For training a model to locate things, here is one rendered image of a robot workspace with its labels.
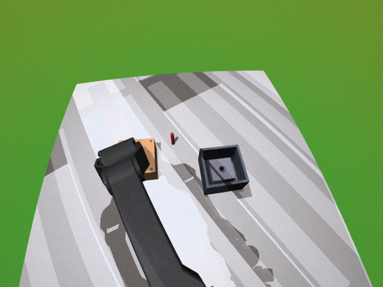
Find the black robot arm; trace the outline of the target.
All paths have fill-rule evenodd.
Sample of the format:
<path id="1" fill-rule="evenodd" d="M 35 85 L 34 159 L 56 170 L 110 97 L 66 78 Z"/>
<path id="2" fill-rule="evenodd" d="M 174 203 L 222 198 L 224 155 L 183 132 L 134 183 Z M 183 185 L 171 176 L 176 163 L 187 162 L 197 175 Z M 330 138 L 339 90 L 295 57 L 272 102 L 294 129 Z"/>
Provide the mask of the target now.
<path id="1" fill-rule="evenodd" d="M 206 287 L 182 264 L 143 184 L 150 163 L 134 138 L 98 151 L 94 167 L 113 196 L 150 287 Z"/>

